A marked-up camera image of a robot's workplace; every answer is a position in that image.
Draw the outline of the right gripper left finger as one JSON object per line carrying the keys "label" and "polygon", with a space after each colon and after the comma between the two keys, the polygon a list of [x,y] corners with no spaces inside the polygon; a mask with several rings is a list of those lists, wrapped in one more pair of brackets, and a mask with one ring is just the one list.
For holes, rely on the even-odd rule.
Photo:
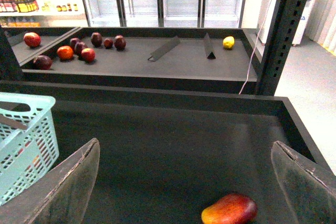
{"label": "right gripper left finger", "polygon": [[1,223],[81,223],[97,178],[100,144],[91,139],[1,206]]}

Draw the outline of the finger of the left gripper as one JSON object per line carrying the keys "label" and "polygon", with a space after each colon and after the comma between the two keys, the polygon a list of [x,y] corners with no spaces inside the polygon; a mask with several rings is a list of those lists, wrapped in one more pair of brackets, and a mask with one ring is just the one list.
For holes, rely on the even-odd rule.
{"label": "finger of the left gripper", "polygon": [[16,120],[7,118],[7,117],[5,117],[3,115],[0,116],[0,123],[4,124],[4,125],[7,125],[7,126],[10,126],[12,128],[15,128],[15,129],[20,129],[20,130],[26,130],[26,129],[28,129],[27,125],[25,125],[25,124],[23,124],[21,122],[18,122]]}

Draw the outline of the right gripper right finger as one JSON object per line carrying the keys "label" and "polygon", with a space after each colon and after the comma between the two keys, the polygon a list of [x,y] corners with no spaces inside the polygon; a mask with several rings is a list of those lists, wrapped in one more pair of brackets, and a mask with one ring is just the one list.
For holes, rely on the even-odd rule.
{"label": "right gripper right finger", "polygon": [[294,223],[335,223],[335,175],[281,141],[271,162]]}

